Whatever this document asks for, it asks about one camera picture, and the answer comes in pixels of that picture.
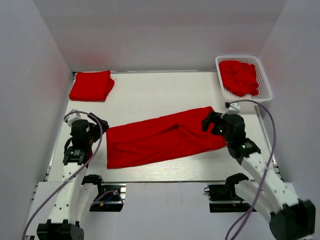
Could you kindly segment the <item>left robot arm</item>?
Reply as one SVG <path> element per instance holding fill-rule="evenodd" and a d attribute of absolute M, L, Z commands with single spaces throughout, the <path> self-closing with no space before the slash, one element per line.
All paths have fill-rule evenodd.
<path fill-rule="evenodd" d="M 36 234 L 40 240 L 82 240 L 85 237 L 81 221 L 91 202 L 105 196 L 102 177 L 87 174 L 89 162 L 96 152 L 94 143 L 102 142 L 109 129 L 108 122 L 92 112 L 88 119 L 81 118 L 82 111 L 73 110 L 64 120 L 71 128 L 70 138 L 63 151 L 62 186 L 56 193 L 56 201 L 45 223 L 40 223 Z"/>

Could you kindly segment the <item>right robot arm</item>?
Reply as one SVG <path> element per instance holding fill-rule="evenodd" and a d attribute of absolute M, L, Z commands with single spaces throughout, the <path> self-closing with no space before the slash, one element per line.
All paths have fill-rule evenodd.
<path fill-rule="evenodd" d="M 202 130 L 221 136 L 229 154 L 256 181 L 243 173 L 225 180 L 226 195 L 250 204 L 268 223 L 277 240 L 299 240 L 315 232 L 316 207 L 310 200 L 300 199 L 264 160 L 260 148 L 246 136 L 244 119 L 237 114 L 211 111 L 202 121 Z"/>

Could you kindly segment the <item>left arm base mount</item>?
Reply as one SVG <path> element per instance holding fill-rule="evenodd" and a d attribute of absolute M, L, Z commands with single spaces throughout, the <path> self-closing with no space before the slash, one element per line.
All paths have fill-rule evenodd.
<path fill-rule="evenodd" d="M 119 213 L 125 202 L 126 188 L 127 185 L 125 183 L 103 182 L 89 211 L 97 213 Z"/>

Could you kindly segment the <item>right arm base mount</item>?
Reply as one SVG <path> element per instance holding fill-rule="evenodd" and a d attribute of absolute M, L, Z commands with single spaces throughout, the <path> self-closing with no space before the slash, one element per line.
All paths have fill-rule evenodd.
<path fill-rule="evenodd" d="M 238 196 L 231 196 L 224 184 L 210 184 L 203 189 L 208 195 L 210 213 L 244 213 L 250 205 Z"/>

